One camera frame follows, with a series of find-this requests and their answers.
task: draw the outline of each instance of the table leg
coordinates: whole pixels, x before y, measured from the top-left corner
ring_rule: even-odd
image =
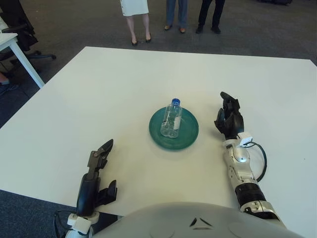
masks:
[[[14,39],[11,40],[12,43],[10,44],[11,50],[14,52],[15,56],[19,59],[21,64],[24,66],[26,71],[30,74],[30,76],[33,78],[35,83],[39,86],[39,88],[42,88],[44,86],[44,82],[36,73],[35,69],[31,65],[31,63],[28,61],[28,59],[25,57],[24,53],[21,51],[20,47],[17,45]]]

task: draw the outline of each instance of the water bottle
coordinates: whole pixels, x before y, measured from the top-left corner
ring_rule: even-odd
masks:
[[[182,108],[180,107],[180,100],[174,98],[172,103],[167,105],[165,109],[164,120],[160,127],[161,134],[169,138],[178,137],[181,118]]]

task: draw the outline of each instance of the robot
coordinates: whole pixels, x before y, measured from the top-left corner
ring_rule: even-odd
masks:
[[[82,178],[76,214],[70,214],[67,238],[299,238],[286,229],[273,206],[265,199],[258,182],[266,171],[263,148],[244,131],[237,99],[221,92],[223,108],[215,126],[225,136],[224,160],[240,210],[218,205],[174,202],[143,208],[118,220],[93,236],[91,225],[98,221],[95,208],[116,200],[116,181],[99,191],[99,170],[107,163],[113,140],[90,154],[89,171]],[[250,168],[248,147],[257,145],[264,155],[264,169],[255,178]]]

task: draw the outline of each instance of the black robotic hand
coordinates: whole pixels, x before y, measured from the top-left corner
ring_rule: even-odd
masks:
[[[236,139],[238,133],[244,131],[243,117],[239,113],[240,105],[238,99],[229,94],[221,92],[223,108],[219,109],[217,120],[214,121],[217,129],[224,134],[226,140]]]

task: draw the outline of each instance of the floor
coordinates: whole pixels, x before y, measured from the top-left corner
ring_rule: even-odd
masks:
[[[56,60],[32,61],[42,71],[40,76],[45,82],[85,46],[301,58],[317,65],[317,6],[314,0],[295,0],[289,6],[257,0],[227,0],[220,35],[210,31],[210,24],[206,24],[203,34],[195,34],[200,0],[189,1],[188,27],[184,35],[177,31],[176,22],[170,31],[163,30],[165,1],[148,0],[152,42],[145,43],[142,20],[135,17],[140,41],[136,48],[131,46],[119,1],[90,2],[21,0],[39,40],[32,49],[57,55]],[[213,9],[214,3],[207,18],[209,23]],[[11,81],[19,88],[0,96],[0,128],[39,90],[23,68]],[[0,191],[0,222],[5,224],[0,226],[1,237],[53,237],[53,212],[57,209],[73,208]],[[111,216],[104,219],[105,225],[113,221]]]

